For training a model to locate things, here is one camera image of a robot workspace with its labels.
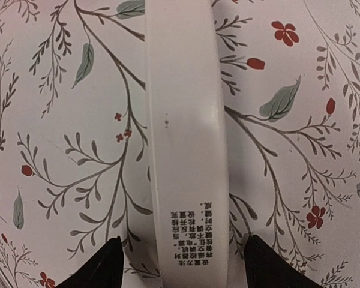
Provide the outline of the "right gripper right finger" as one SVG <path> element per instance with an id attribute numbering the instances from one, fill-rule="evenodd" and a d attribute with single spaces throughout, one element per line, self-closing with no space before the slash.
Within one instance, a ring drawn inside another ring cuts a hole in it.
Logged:
<path id="1" fill-rule="evenodd" d="M 291 267 L 261 237 L 250 235 L 244 247 L 249 288 L 315 288 L 319 285 Z"/>

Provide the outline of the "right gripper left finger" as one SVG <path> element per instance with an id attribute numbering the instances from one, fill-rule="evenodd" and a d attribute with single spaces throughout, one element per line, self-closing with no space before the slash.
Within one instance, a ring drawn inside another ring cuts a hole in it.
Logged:
<path id="1" fill-rule="evenodd" d="M 124 251 L 120 236 L 109 239 L 82 267 L 56 288 L 121 288 Z"/>

